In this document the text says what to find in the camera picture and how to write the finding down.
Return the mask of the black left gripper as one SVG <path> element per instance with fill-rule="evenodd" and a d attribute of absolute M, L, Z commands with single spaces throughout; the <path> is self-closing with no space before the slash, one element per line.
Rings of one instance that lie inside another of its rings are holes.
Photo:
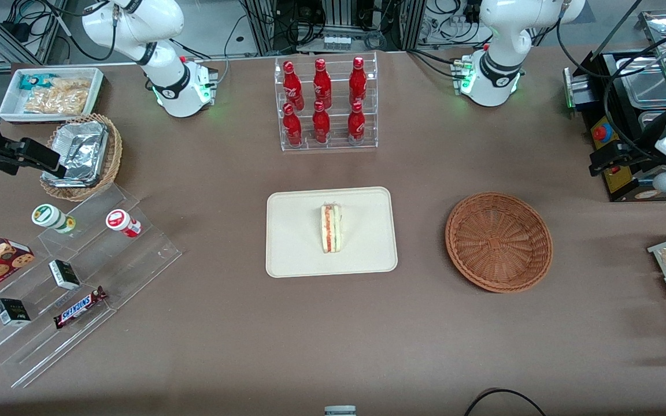
<path fill-rule="evenodd" d="M 589 155 L 590 176 L 595 177 L 613 165 L 629 165 L 632 174 L 647 173 L 663 165 L 663 154 L 656 142 L 635 142 L 629 147 L 623 140 L 614 140 L 613 147 L 601 147 Z"/>

